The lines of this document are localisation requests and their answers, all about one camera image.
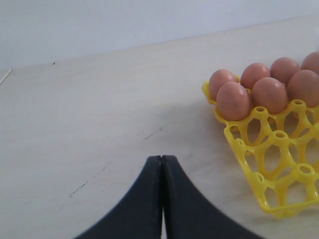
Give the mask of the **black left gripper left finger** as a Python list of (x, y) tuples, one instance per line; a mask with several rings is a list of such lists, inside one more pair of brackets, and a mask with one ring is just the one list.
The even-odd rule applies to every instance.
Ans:
[(147, 158), (126, 195), (78, 239), (161, 238), (161, 157)]

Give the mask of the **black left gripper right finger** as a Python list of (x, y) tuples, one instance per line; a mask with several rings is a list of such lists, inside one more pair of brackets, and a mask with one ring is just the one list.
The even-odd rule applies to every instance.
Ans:
[(212, 205), (188, 178), (177, 158), (164, 155), (162, 206), (168, 239), (258, 239)]

